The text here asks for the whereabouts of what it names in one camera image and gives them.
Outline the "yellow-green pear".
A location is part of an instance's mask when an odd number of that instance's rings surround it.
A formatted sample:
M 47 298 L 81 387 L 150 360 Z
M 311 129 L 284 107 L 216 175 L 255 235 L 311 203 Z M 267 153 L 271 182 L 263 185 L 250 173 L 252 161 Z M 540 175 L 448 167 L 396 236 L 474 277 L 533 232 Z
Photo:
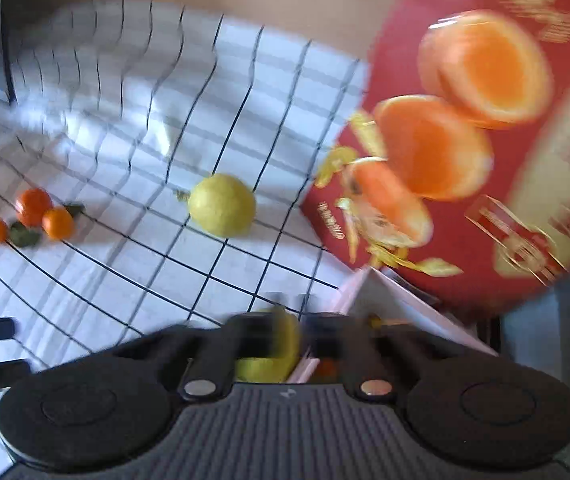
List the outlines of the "yellow-green pear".
M 245 235 L 256 214 L 256 199 L 242 180 L 230 174 L 212 174 L 192 191 L 175 191 L 191 218 L 207 233 L 222 238 Z

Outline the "pink open gift box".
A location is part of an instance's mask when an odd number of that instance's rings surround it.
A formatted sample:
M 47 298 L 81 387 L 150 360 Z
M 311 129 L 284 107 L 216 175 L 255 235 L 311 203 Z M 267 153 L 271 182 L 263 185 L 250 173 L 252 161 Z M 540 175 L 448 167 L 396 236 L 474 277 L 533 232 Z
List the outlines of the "pink open gift box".
M 504 362 L 478 339 L 466 333 L 426 302 L 381 272 L 360 270 L 340 287 L 329 306 L 313 310 L 303 316 L 302 348 L 305 355 L 295 367 L 287 382 L 305 384 L 321 360 L 312 355 L 307 339 L 309 319 L 314 315 L 339 315 L 362 321 L 372 328 L 384 325 L 412 324 L 421 330 L 460 342 L 466 347 L 491 354 L 496 358 L 496 382 L 506 376 L 509 363 Z

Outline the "small kumquat orange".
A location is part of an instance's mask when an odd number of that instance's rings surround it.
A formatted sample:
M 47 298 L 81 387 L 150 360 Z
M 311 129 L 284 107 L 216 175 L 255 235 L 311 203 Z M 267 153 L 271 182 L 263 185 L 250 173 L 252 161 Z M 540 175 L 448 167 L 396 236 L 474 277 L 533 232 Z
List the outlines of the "small kumquat orange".
M 76 225 L 67 208 L 55 207 L 44 214 L 42 229 L 51 240 L 67 240 L 76 231 Z

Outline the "white grid tablecloth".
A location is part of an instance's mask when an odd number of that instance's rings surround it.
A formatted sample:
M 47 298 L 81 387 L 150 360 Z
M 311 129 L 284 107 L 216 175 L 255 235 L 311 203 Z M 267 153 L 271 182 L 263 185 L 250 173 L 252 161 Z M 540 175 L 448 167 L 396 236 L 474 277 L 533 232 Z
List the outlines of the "white grid tablecloth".
M 0 218 L 28 188 L 85 209 L 68 240 L 0 244 L 0 317 L 18 325 L 0 361 L 45 370 L 174 323 L 302 315 L 346 280 L 301 205 L 366 62 L 220 13 L 91 0 L 20 34 L 10 68 Z M 212 174 L 253 192 L 245 235 L 207 233 L 175 197 Z

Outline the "red printed gift bag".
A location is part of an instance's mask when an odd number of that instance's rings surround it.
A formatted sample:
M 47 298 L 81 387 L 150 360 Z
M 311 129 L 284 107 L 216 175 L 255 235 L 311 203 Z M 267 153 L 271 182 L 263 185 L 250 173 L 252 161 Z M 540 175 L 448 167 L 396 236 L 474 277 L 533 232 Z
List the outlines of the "red printed gift bag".
M 570 0 L 399 0 L 301 209 L 460 314 L 570 273 Z

